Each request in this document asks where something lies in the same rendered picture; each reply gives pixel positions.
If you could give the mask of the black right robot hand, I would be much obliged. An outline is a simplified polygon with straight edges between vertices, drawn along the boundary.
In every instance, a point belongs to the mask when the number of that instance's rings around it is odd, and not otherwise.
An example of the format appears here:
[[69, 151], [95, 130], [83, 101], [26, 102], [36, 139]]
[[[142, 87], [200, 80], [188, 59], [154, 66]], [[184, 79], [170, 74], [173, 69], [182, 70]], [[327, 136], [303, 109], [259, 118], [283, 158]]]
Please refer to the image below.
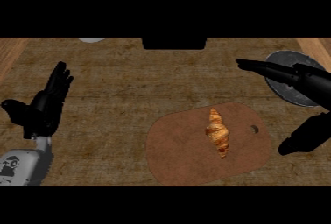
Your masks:
[[331, 73], [299, 63], [289, 67], [259, 60], [236, 61], [243, 70], [256, 72], [272, 81], [287, 84], [329, 110], [327, 113], [308, 118], [278, 147], [283, 156], [314, 151], [331, 138]]

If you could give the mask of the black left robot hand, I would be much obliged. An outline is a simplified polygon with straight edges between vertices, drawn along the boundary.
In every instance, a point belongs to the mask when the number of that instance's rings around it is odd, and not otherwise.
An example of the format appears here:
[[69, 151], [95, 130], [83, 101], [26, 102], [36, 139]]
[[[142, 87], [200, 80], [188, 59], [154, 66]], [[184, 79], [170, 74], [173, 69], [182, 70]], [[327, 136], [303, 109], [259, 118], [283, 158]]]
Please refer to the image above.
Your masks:
[[67, 63], [60, 61], [49, 76], [46, 88], [37, 92], [30, 104], [15, 99], [2, 102], [11, 122], [24, 127], [24, 139], [52, 137], [58, 131], [64, 102], [74, 77]]

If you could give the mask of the dark grey pan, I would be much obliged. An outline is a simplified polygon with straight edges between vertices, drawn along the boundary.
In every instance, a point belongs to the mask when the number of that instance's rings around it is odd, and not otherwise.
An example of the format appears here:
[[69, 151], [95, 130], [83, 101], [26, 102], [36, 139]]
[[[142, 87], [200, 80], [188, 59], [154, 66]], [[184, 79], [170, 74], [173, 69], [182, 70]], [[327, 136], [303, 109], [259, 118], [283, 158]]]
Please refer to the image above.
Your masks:
[[[305, 64], [321, 70], [326, 70], [323, 65], [303, 53], [281, 50], [272, 52], [265, 59], [267, 62], [272, 62], [283, 66], [292, 67], [295, 64]], [[280, 83], [269, 78], [265, 79], [269, 88], [274, 90], [275, 94], [290, 103], [302, 107], [317, 107], [318, 104], [287, 84]]]

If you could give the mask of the golden brown croissant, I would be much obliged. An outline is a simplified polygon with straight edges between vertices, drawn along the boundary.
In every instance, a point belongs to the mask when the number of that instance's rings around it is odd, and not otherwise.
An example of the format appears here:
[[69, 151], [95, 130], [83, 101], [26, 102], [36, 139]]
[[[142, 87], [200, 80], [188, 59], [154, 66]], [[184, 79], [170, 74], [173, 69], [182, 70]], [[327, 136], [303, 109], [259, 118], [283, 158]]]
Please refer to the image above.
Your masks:
[[227, 158], [230, 150], [230, 130], [224, 124], [224, 117], [216, 108], [210, 109], [210, 125], [204, 133], [216, 147], [221, 158]]

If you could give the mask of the brown wooden cutting board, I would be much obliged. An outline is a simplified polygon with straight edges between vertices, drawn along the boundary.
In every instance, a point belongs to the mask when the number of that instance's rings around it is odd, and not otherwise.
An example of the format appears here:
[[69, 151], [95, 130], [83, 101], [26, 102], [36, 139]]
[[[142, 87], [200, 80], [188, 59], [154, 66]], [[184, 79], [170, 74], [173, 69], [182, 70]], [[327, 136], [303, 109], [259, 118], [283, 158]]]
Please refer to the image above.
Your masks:
[[[227, 157], [221, 157], [204, 132], [212, 109], [219, 111], [231, 131]], [[271, 149], [264, 120], [238, 102], [163, 116], [153, 124], [147, 138], [150, 170], [166, 186], [197, 186], [259, 169], [271, 157]]]

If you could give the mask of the white round object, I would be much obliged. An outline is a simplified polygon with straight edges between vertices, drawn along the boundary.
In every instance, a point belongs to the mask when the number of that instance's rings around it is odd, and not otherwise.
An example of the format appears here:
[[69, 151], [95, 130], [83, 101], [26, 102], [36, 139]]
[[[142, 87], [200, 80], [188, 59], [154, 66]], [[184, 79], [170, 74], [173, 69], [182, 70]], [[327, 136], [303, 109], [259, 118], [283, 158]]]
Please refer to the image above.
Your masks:
[[85, 43], [98, 43], [100, 41], [105, 40], [107, 38], [79, 38], [79, 40]]

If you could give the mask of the black appliance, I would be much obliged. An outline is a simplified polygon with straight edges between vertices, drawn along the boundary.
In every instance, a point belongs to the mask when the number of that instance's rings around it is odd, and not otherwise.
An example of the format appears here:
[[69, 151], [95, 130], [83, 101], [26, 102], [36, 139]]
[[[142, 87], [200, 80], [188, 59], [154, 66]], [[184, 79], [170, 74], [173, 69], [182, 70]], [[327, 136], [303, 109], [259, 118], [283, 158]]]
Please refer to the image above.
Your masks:
[[147, 50], [202, 50], [207, 38], [144, 38], [142, 45]]

